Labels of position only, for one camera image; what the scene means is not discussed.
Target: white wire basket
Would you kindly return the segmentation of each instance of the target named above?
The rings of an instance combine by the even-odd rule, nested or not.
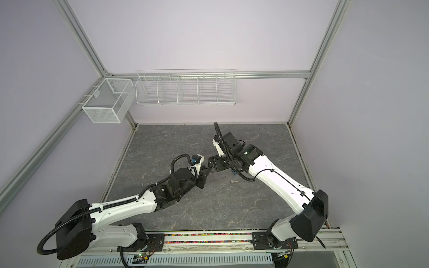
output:
[[[139,75],[136,81],[140,105],[210,105],[236,103],[234,73]]]
[[[105,78],[82,109],[94,123],[120,123],[135,98],[131,79]]]

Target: light purple wall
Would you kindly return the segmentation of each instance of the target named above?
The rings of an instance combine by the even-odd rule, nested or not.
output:
[[[0,187],[97,78],[51,1],[2,1]],[[55,255],[36,253],[38,242],[74,201],[99,201],[129,133],[126,122],[80,116],[0,215],[1,268],[58,267]]]
[[[293,129],[357,267],[427,267],[429,2],[355,0]]]
[[[0,188],[98,76],[49,0],[0,8]]]
[[[137,123],[286,122],[304,85],[302,78],[238,79],[236,105],[141,106]]]
[[[96,124],[80,116],[0,216],[0,267],[59,266],[56,254],[37,254],[39,241],[75,201],[100,201],[129,133],[127,122]],[[45,245],[52,248],[54,238]]]
[[[111,73],[308,70],[337,0],[70,0]]]

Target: white robotic arm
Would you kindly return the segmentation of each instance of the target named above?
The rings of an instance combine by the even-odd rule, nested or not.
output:
[[[151,213],[179,202],[193,187],[203,188],[210,172],[232,169],[247,181],[256,178],[268,185],[293,210],[294,214],[276,220],[266,231],[266,239],[257,242],[268,248],[281,248],[286,240],[300,236],[313,241],[328,217],[328,196],[317,193],[293,180],[276,167],[254,145],[239,143],[229,132],[222,135],[215,123],[213,145],[218,154],[208,159],[209,167],[202,166],[202,155],[182,154],[171,163],[171,174],[165,179],[148,185],[140,194],[127,198],[88,204],[79,200],[55,224],[39,243],[37,252],[42,255],[57,253],[58,259],[68,259],[86,249],[118,246],[118,251],[145,251],[152,243],[140,223],[128,226],[110,224],[134,215]],[[190,166],[174,170],[174,163],[186,157]],[[242,174],[247,172],[251,178]],[[57,248],[45,250],[45,242],[56,234]]]
[[[322,190],[315,193],[298,183],[276,167],[257,147],[244,146],[245,144],[238,142],[230,132],[222,135],[217,123],[214,126],[216,136],[213,145],[218,155],[208,159],[211,171],[232,168],[247,181],[259,179],[294,211],[289,217],[273,222],[267,230],[268,245],[279,248],[288,238],[296,236],[310,242],[317,238],[317,232],[328,218],[327,194]],[[252,177],[246,177],[242,171]]]

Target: mounting plate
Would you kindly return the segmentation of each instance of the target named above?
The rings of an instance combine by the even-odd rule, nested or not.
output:
[[[296,238],[289,238],[286,241],[289,242],[289,244],[292,246],[292,249],[295,250],[298,248],[298,243],[296,241]],[[283,250],[289,250],[291,249],[289,244],[287,242],[284,242],[284,244],[281,246],[280,249]],[[266,232],[253,232],[252,233],[252,244],[253,248],[256,250],[271,250],[272,247],[268,246],[268,240],[267,240],[267,233]]]
[[[149,243],[148,246],[149,248],[146,251],[153,251],[154,247],[155,247],[155,251],[162,251],[162,248],[164,246],[164,238],[165,238],[165,234],[164,233],[159,233],[159,234],[148,234],[149,237],[149,242],[154,242],[154,243]]]

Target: table surface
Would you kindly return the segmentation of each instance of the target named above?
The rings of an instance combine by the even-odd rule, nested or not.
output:
[[[128,148],[107,201],[140,193],[144,186],[165,178],[180,154],[215,155],[213,125],[141,125]],[[281,170],[308,186],[287,126],[283,124],[220,125],[223,134],[253,144]],[[175,168],[186,167],[185,158]],[[142,223],[146,231],[194,229],[267,229],[292,209],[260,180],[248,182],[230,170],[209,174],[204,189],[188,192],[179,203],[117,224]]]

